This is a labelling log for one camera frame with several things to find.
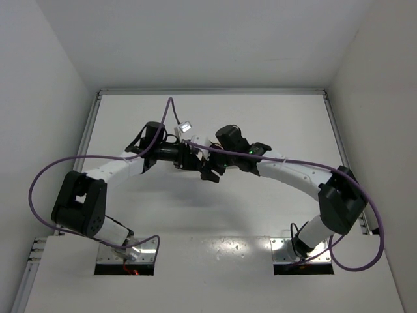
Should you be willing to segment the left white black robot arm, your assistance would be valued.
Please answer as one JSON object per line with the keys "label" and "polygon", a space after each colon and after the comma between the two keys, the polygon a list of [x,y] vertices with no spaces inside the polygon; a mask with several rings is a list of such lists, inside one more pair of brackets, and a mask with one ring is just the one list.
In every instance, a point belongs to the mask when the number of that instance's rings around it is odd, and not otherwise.
{"label": "left white black robot arm", "polygon": [[101,242],[124,246],[133,236],[132,230],[106,216],[107,193],[129,178],[141,175],[157,161],[174,163],[177,168],[195,170],[198,159],[180,142],[191,129],[189,122],[175,128],[173,143],[164,124],[151,121],[116,160],[84,173],[66,174],[56,199],[51,219],[58,225]]}

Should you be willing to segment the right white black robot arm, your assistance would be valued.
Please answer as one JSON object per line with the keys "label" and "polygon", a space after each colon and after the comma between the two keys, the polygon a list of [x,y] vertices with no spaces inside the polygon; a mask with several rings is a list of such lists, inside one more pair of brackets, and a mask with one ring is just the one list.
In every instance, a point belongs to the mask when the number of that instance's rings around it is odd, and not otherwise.
{"label": "right white black robot arm", "polygon": [[344,166],[329,170],[288,160],[266,144],[248,143],[235,125],[219,129],[216,138],[220,148],[211,145],[208,159],[221,170],[236,166],[240,171],[289,185],[317,201],[318,215],[290,240],[297,259],[307,258],[320,242],[335,234],[347,235],[367,205],[356,186],[356,177]]}

